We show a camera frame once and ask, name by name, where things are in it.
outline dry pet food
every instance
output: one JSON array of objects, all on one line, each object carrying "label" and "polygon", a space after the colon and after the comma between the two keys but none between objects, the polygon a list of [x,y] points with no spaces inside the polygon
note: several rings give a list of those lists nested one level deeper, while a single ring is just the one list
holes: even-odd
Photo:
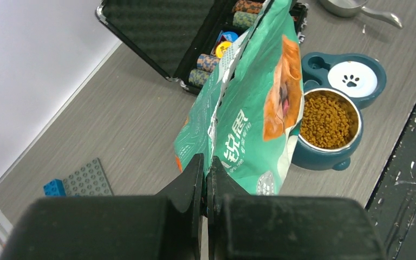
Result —
[{"label": "dry pet food", "polygon": [[301,136],[310,144],[323,149],[337,149],[353,138],[347,105],[337,96],[311,92],[305,95]]}]

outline gray table surface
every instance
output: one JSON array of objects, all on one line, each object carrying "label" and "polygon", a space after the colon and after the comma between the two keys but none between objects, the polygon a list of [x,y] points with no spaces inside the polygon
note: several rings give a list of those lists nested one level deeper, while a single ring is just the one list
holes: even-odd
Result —
[{"label": "gray table surface", "polygon": [[[416,102],[416,1],[369,2],[398,14],[403,30],[361,15],[337,18],[316,0],[307,3],[302,55],[363,53],[380,61],[388,83],[362,111],[365,132],[350,168],[312,172],[292,166],[281,194],[343,196],[364,205]],[[179,174],[173,140],[194,100],[120,46],[0,183],[0,209],[16,223],[44,196],[45,183],[94,157],[101,159],[116,195],[156,193]]]}]

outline yellow lid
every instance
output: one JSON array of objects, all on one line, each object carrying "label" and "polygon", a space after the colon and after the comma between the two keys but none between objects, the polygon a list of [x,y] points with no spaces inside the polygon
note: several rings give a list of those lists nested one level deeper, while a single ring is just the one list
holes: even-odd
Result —
[{"label": "yellow lid", "polygon": [[220,43],[218,47],[216,47],[216,57],[222,58],[224,56],[224,52],[228,47],[230,47],[230,45],[232,45],[232,43],[228,41]]}]

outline white wall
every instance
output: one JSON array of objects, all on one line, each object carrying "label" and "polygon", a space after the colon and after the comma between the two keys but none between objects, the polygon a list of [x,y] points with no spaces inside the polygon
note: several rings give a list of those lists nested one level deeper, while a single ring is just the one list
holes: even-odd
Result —
[{"label": "white wall", "polygon": [[0,0],[0,177],[117,38],[100,0]]}]

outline orange label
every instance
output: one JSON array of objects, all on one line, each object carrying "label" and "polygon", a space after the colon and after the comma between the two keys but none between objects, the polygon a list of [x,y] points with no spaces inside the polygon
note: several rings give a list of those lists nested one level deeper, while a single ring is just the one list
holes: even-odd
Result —
[{"label": "orange label", "polygon": [[176,156],[176,165],[178,165],[178,169],[180,172],[183,172],[183,165],[181,164],[181,160]]}]

